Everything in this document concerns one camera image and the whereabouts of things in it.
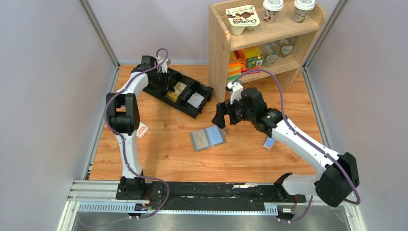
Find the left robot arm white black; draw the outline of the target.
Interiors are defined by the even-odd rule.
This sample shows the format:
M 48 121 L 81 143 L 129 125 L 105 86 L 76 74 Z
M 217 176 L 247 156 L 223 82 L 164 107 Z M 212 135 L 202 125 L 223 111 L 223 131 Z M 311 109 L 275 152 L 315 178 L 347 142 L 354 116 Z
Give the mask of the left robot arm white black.
M 122 158 L 122 177 L 119 183 L 121 193 L 144 195 L 145 177 L 137 151 L 137 130 L 140 114 L 137 97 L 149 84 L 166 88 L 169 82 L 168 57 L 143 56 L 141 64 L 135 67 L 127 82 L 115 93 L 106 95 L 104 120 L 115 134 Z

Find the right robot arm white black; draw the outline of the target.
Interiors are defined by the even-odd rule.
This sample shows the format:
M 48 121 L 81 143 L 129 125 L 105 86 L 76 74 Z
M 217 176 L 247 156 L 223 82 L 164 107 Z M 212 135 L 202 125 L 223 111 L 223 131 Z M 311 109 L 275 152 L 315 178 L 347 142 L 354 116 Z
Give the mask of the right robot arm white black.
M 279 141 L 303 158 L 315 170 L 314 175 L 285 173 L 275 185 L 281 198 L 295 195 L 317 196 L 325 204 L 337 207 L 348 199 L 359 185 L 357 160 L 349 152 L 338 152 L 322 145 L 298 128 L 280 110 L 269 108 L 257 88 L 244 89 L 240 84 L 228 85 L 230 99 L 218 103 L 212 123 L 220 129 L 241 121 L 251 122 L 256 130 Z

